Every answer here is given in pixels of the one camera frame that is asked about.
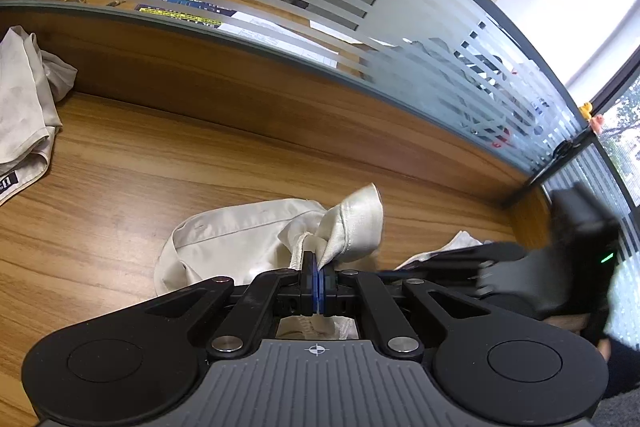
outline crosshair marking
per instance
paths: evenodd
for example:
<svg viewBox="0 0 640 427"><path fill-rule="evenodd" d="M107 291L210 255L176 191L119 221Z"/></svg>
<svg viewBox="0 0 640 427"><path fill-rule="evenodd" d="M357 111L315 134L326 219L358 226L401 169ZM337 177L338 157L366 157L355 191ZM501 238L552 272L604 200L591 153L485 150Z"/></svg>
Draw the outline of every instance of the crosshair marking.
<svg viewBox="0 0 640 427"><path fill-rule="evenodd" d="M318 355L322 355L325 351L328 351L326 347L322 347L320 344L316 344L315 346L311 346L305 349L310 353L313 353L316 357Z"/></svg>

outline folded towel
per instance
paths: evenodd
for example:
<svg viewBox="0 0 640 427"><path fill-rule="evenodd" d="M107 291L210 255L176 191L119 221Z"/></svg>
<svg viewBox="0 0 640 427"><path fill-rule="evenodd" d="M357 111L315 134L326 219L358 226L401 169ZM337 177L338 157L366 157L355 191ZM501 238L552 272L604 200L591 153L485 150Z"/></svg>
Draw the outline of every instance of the folded towel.
<svg viewBox="0 0 640 427"><path fill-rule="evenodd" d="M20 26L0 42L0 204L49 168L62 127L54 102L73 87L76 72Z"/></svg>

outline gray carpet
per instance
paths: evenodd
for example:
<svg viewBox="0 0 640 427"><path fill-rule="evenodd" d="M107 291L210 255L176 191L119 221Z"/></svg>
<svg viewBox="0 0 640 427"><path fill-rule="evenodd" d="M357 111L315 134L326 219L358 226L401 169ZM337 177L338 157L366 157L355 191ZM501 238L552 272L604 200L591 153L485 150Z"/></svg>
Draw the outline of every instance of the gray carpet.
<svg viewBox="0 0 640 427"><path fill-rule="evenodd" d="M601 401L591 422L596 427L640 426L640 389Z"/></svg>

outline clothing label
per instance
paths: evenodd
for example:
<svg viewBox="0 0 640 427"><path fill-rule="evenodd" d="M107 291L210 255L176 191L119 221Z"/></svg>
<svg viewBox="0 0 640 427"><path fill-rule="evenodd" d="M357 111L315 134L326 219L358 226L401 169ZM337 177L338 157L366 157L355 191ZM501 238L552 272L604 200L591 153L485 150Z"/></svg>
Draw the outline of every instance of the clothing label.
<svg viewBox="0 0 640 427"><path fill-rule="evenodd" d="M9 172L4 178L0 180L0 194L7 190L12 185L17 184L18 176L15 175L15 171Z"/></svg>

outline white cloth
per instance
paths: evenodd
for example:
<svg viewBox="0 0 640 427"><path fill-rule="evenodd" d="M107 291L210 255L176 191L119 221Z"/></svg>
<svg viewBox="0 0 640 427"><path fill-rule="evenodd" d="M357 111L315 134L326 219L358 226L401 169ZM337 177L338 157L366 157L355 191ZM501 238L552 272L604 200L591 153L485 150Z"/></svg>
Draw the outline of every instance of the white cloth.
<svg viewBox="0 0 640 427"><path fill-rule="evenodd" d="M380 244L382 222L373 184L330 210L317 201L289 199L203 212L180 223L162 248L156 292L163 295L216 275L249 284L263 271L301 269L303 251L315 252L319 268L335 259L340 269L374 269L370 254ZM278 336L357 338L353 320L345 317L289 318L280 322Z"/></svg>
<svg viewBox="0 0 640 427"><path fill-rule="evenodd" d="M0 204L49 168L62 127L54 101L73 87L77 70L41 51L34 34L14 26L0 42Z"/></svg>
<svg viewBox="0 0 640 427"><path fill-rule="evenodd" d="M482 245L482 243L480 243L480 241L478 241L477 239L471 237L471 235L466 230L460 230L444 247L440 248L439 250L417 253L416 255L404 261L404 263L398 266L396 270L401 269L403 266L406 266L413 261L426 261L440 252L444 252L447 250L457 250L458 248L477 247L478 245Z"/></svg>

